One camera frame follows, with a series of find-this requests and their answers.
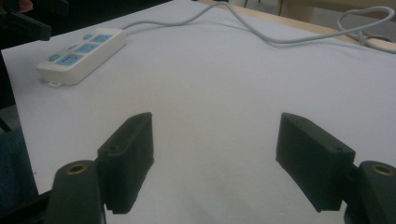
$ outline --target electrical outlet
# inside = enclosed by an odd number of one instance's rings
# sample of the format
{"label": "electrical outlet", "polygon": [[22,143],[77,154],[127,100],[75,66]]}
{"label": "electrical outlet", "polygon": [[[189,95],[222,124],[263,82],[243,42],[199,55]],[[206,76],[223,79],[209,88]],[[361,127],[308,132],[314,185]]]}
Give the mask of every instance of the electrical outlet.
{"label": "electrical outlet", "polygon": [[78,55],[78,54],[68,54],[64,58],[59,60],[59,62],[57,62],[56,64],[71,66],[74,63],[78,62],[78,60],[80,60],[82,57],[83,57],[82,55]]}
{"label": "electrical outlet", "polygon": [[78,49],[75,50],[75,52],[78,53],[89,53],[96,49],[99,45],[96,44],[84,44],[83,46],[79,47]]}
{"label": "electrical outlet", "polygon": [[103,43],[107,41],[112,35],[97,35],[91,42]]}

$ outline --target power cord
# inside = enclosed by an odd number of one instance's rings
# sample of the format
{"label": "power cord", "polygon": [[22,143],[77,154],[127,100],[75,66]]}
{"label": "power cord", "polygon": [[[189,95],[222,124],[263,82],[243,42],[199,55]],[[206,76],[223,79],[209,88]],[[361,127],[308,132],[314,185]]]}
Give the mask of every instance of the power cord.
{"label": "power cord", "polygon": [[[258,30],[256,30],[254,27],[252,27],[250,24],[248,24],[244,19],[242,19],[239,16],[239,14],[236,13],[236,11],[226,2],[218,2],[212,6],[209,6],[209,7],[205,8],[204,10],[202,10],[201,12],[199,12],[197,15],[195,15],[192,18],[187,19],[185,21],[180,21],[180,22],[137,21],[137,22],[130,23],[130,24],[122,27],[121,29],[125,30],[130,27],[136,26],[138,24],[155,24],[155,25],[161,25],[161,26],[183,26],[183,25],[189,24],[192,21],[195,21],[196,19],[198,19],[199,17],[204,15],[211,8],[218,7],[218,6],[226,6],[230,10],[230,12],[233,13],[233,15],[243,25],[245,25],[249,29],[249,31],[251,33],[253,33],[254,35],[258,36],[260,39],[262,39],[263,41],[268,42],[268,43],[272,43],[272,44],[276,44],[276,45],[292,45],[292,44],[299,44],[299,43],[304,43],[304,42],[308,42],[308,41],[331,38],[331,37],[335,37],[335,36],[339,36],[339,35],[349,35],[352,38],[355,38],[358,41],[360,41],[361,45],[363,45],[363,46],[366,46],[366,47],[369,47],[372,49],[385,51],[385,52],[392,53],[392,54],[396,54],[396,50],[381,48],[375,44],[368,42],[367,37],[364,36],[364,34],[368,34],[368,33],[365,33],[365,30],[373,28],[377,25],[383,24],[387,21],[390,21],[393,18],[393,16],[395,15],[395,11],[390,7],[369,7],[369,8],[362,9],[362,10],[359,10],[359,9],[349,10],[346,13],[344,13],[343,16],[341,16],[341,18],[337,22],[338,29],[340,30],[339,32],[335,32],[335,33],[329,34],[329,35],[314,35],[314,36],[297,38],[297,39],[289,39],[289,40],[288,39],[275,39],[275,38],[272,38],[272,37],[262,34]],[[369,13],[369,12],[378,12],[378,11],[386,12],[388,14],[388,16],[385,17],[384,19],[379,20],[379,21],[374,21],[372,23],[369,23],[369,24],[366,24],[363,26],[359,26],[356,28],[352,28],[352,29],[347,29],[347,30],[344,29],[344,27],[341,24],[342,19],[347,15],[350,15],[350,14],[360,15],[360,14],[365,14],[365,13]]]}

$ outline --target white power strip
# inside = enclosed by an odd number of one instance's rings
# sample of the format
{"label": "white power strip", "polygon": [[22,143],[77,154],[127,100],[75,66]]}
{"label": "white power strip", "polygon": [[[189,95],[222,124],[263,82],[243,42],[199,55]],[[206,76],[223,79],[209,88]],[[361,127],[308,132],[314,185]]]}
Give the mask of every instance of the white power strip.
{"label": "white power strip", "polygon": [[49,56],[37,70],[51,87],[76,85],[125,45],[123,30],[99,28]]}

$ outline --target white table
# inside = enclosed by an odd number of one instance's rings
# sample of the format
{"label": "white table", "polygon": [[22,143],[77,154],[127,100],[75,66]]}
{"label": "white table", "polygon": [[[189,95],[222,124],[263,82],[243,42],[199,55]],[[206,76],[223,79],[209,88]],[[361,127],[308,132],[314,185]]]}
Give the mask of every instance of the white table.
{"label": "white table", "polygon": [[[181,21],[204,7],[176,0],[95,27]],[[271,36],[312,35],[246,19]],[[354,148],[356,164],[395,165],[394,55],[335,39],[274,47],[213,9],[189,26],[132,28],[127,46],[82,82],[48,87],[35,66],[95,27],[3,50],[39,192],[146,111],[155,163],[133,210],[108,223],[343,223],[343,212],[317,214],[275,161],[282,112]]]}

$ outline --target black mount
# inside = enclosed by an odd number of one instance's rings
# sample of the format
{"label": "black mount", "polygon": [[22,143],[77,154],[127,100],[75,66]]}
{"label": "black mount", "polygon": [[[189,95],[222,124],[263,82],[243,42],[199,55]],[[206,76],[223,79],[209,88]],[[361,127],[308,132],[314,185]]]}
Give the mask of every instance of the black mount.
{"label": "black mount", "polygon": [[396,223],[396,169],[378,161],[353,164],[355,151],[312,121],[284,113],[276,160],[320,211],[347,203],[346,224]]}

